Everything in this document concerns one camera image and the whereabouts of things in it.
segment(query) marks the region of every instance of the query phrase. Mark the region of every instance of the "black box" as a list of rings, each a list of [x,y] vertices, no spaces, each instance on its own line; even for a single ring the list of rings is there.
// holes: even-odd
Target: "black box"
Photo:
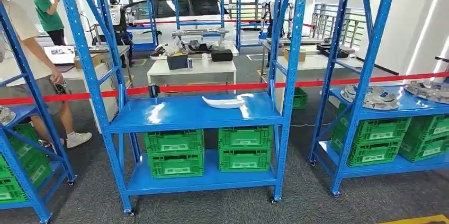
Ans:
[[[167,63],[170,70],[188,68],[187,55],[167,56]]]

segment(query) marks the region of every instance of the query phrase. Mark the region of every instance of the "black case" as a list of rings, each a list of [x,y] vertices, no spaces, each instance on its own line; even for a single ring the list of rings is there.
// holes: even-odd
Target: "black case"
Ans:
[[[167,63],[170,70],[187,68],[187,55],[167,56]]]
[[[212,50],[212,61],[232,61],[232,51],[226,50]]]

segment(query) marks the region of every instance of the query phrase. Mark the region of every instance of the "white sneaker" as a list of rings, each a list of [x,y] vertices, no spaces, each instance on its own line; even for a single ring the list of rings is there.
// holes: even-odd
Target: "white sneaker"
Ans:
[[[67,137],[67,148],[74,148],[91,139],[91,133],[73,133]]]

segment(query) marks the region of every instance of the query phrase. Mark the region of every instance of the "gray car part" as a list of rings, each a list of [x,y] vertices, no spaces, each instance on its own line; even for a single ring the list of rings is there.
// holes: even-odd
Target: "gray car part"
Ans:
[[[15,119],[14,111],[5,106],[0,106],[0,123],[2,123],[3,126],[8,125],[14,119]]]
[[[340,92],[342,97],[349,102],[353,102],[356,93],[357,85],[347,85]],[[363,107],[374,110],[393,110],[397,109],[399,104],[396,93],[379,86],[369,86],[363,101]]]
[[[412,80],[405,90],[419,98],[449,104],[449,84]]]

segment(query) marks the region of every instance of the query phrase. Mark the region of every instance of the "white container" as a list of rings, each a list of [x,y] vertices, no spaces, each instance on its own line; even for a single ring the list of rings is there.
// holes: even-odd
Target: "white container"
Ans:
[[[207,53],[201,54],[201,63],[203,67],[209,66],[209,55]]]

